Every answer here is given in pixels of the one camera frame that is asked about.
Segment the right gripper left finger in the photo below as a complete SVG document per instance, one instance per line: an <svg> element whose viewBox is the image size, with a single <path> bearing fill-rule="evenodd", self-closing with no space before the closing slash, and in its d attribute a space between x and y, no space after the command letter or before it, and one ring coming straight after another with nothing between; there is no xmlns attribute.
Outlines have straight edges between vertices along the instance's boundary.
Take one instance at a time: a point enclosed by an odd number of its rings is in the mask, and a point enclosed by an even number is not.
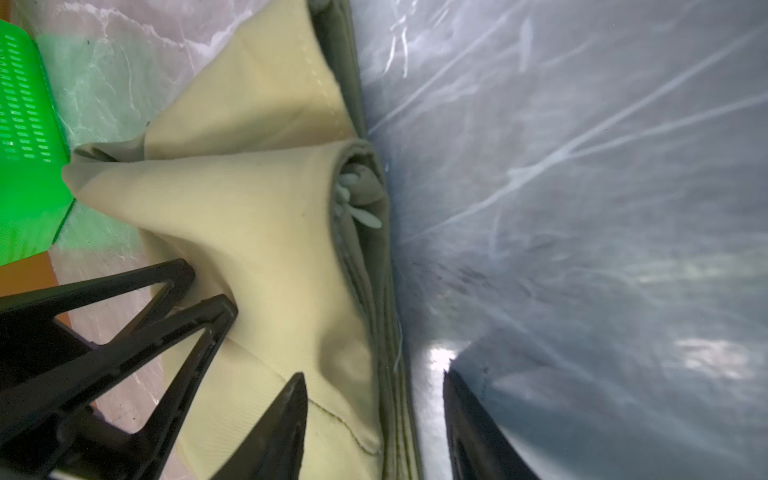
<svg viewBox="0 0 768 480"><path fill-rule="evenodd" d="M296 373L213 479L298 479L307 417L305 377Z"/></svg>

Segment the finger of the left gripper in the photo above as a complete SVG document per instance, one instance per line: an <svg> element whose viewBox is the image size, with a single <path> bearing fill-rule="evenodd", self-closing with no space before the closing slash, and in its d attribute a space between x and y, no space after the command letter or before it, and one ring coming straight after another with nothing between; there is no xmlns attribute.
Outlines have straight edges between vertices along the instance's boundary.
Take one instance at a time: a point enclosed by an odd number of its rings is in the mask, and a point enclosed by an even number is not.
<svg viewBox="0 0 768 480"><path fill-rule="evenodd" d="M159 478L236 317L236 306L218 295L3 391L3 477ZM141 430L128 433L94 415L95 399L193 335L197 343Z"/></svg>
<svg viewBox="0 0 768 480"><path fill-rule="evenodd" d="M189 291L195 273L183 259L107 277L5 296L1 299L3 360L72 360L96 345L61 324L56 316L141 288L163 288L123 331L166 316Z"/></svg>

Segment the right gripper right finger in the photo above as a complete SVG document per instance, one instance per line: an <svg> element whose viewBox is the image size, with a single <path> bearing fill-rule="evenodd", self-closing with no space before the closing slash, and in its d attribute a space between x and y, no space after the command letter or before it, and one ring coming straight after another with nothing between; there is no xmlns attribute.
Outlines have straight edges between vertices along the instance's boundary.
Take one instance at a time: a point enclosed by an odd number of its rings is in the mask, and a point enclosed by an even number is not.
<svg viewBox="0 0 768 480"><path fill-rule="evenodd" d="M539 480L453 368L444 375L443 400L454 479Z"/></svg>

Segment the olive green skirt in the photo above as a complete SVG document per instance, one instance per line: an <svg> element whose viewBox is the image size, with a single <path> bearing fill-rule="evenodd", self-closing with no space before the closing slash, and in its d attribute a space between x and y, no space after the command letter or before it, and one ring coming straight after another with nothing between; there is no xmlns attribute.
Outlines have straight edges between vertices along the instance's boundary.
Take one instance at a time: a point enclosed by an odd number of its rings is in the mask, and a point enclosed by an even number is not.
<svg viewBox="0 0 768 480"><path fill-rule="evenodd" d="M390 199L367 140L350 6L272 1L138 138L74 150L74 197L182 258L186 305L233 327L177 440L212 476L302 373L304 479L421 475L397 319Z"/></svg>

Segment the green plastic basket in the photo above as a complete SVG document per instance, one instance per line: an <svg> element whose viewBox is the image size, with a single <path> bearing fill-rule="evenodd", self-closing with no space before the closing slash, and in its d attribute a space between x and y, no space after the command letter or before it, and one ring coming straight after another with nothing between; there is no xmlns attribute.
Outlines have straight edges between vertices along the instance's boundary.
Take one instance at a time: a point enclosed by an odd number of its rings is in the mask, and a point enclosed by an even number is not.
<svg viewBox="0 0 768 480"><path fill-rule="evenodd" d="M47 251L73 203L70 149L35 41L1 22L1 264Z"/></svg>

